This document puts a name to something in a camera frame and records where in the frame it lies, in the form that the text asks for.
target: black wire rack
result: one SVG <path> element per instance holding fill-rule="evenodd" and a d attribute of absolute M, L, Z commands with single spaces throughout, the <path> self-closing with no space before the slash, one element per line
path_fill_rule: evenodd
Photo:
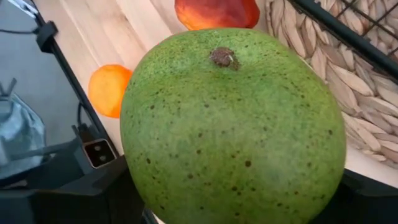
<path fill-rule="evenodd" d="M 394 53 L 398 51 L 398 46 L 386 53 L 383 53 L 377 47 L 373 46 L 367 37 L 372 29 L 378 28 L 398 41 L 398 35 L 391 32 L 382 24 L 382 21 L 391 12 L 394 10 L 398 12 L 398 2 L 391 4 L 391 6 L 386 9 L 384 14 L 379 15 L 377 18 L 373 18 L 360 10 L 358 7 L 359 1 L 366 0 L 336 0 L 336 2 L 338 1 L 343 3 L 344 7 L 336 16 L 334 16 L 328 11 L 324 10 L 319 1 L 289 0 L 289 2 L 296 8 L 296 10 L 298 10 L 298 12 L 304 13 L 311 17 L 314 21 L 319 23 L 322 29 L 330 32 L 330 34 L 334 35 L 343 44 L 347 45 L 354 53 L 365 59 L 365 61 L 373 66 L 373 70 L 375 72 L 386 75 L 398 83 L 398 63 L 392 59 Z M 367 27 L 362 34 L 356 33 L 354 30 L 350 29 L 339 20 L 339 18 L 347 10 L 352 10 L 356 15 L 361 16 L 369 22 L 369 27 Z"/>

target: wooden countertop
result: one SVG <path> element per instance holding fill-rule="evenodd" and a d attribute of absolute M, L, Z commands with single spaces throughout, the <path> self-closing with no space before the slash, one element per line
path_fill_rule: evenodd
<path fill-rule="evenodd" d="M 144 54 L 186 28 L 178 21 L 174 0 L 34 0 L 45 21 L 54 21 L 55 40 L 85 91 L 90 75 L 104 64 L 134 70 Z M 265 27 L 265 0 L 257 0 Z M 119 120 L 99 115 L 117 150 L 123 149 Z M 346 168 L 398 188 L 398 171 L 348 150 Z"/>

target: woven basket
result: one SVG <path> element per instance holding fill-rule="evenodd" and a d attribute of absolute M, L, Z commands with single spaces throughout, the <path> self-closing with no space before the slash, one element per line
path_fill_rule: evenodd
<path fill-rule="evenodd" d="M 337 17 L 345 8 L 340 0 L 319 0 Z M 360 0 L 355 5 L 378 19 L 398 0 Z M 347 46 L 323 31 L 317 22 L 298 13 L 287 0 L 265 0 L 265 30 L 295 50 L 328 85 L 345 120 L 348 145 L 383 164 L 398 169 L 398 85 L 375 72 Z M 369 24 L 351 9 L 338 19 L 387 54 L 396 47 L 390 34 Z M 398 34 L 398 9 L 380 22 Z M 398 52 L 390 55 L 398 62 Z"/>

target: orange fruit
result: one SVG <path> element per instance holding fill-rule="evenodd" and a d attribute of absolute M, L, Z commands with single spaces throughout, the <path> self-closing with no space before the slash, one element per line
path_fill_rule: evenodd
<path fill-rule="evenodd" d="M 99 114 L 120 118 L 124 91 L 131 75 L 132 71 L 121 65 L 104 65 L 91 75 L 88 99 Z"/>

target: green mango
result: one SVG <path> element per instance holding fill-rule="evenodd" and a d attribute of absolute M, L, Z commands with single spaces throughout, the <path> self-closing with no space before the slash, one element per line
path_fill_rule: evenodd
<path fill-rule="evenodd" d="M 333 95 L 257 30 L 165 39 L 135 69 L 120 125 L 137 190 L 166 224 L 308 223 L 343 175 Z"/>

